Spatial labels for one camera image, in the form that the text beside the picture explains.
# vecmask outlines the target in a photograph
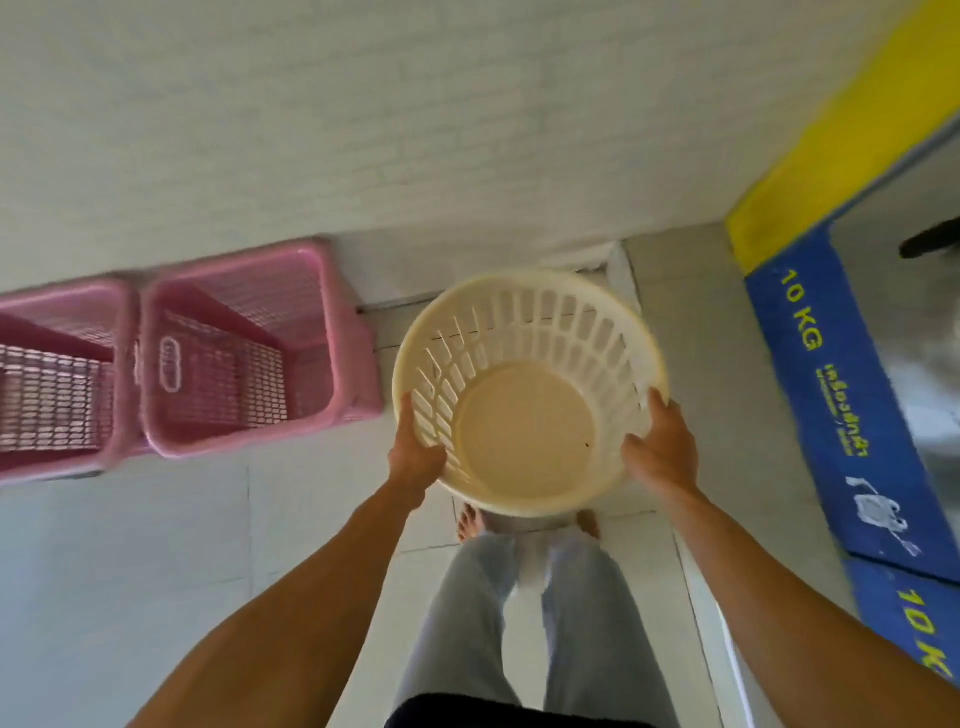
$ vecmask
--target yellow panel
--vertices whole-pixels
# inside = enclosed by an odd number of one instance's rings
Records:
[[[865,189],[960,109],[960,0],[927,0],[727,216],[744,275]]]

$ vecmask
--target leg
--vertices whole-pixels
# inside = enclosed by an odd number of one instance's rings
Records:
[[[590,531],[582,517],[578,522]],[[543,709],[677,728],[630,588],[597,538],[577,528],[559,532],[547,569],[542,601],[550,671]]]
[[[480,520],[472,508],[468,513]],[[430,605],[397,707],[428,692],[520,704],[504,677],[501,652],[503,605],[517,577],[514,543],[512,536],[478,532],[460,547]]]

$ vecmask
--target forearm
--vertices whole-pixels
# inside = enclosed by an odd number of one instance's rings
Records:
[[[326,546],[200,642],[132,726],[324,726],[410,510],[391,483],[380,488]]]
[[[808,587],[695,491],[664,499],[774,708],[791,728],[937,724],[960,692]]]

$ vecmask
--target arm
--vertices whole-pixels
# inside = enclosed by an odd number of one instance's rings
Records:
[[[407,516],[446,462],[443,447],[417,440],[409,395],[389,459],[389,479],[343,530],[194,647],[131,728],[327,724]]]
[[[624,440],[627,468],[684,537],[784,724],[902,728],[960,716],[960,691],[808,587],[707,500],[680,407],[655,390],[649,403],[650,433]]]

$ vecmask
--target basket handle cutout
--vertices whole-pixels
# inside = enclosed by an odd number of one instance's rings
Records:
[[[173,336],[160,339],[160,386],[163,391],[175,395],[183,385],[183,368],[180,342]]]

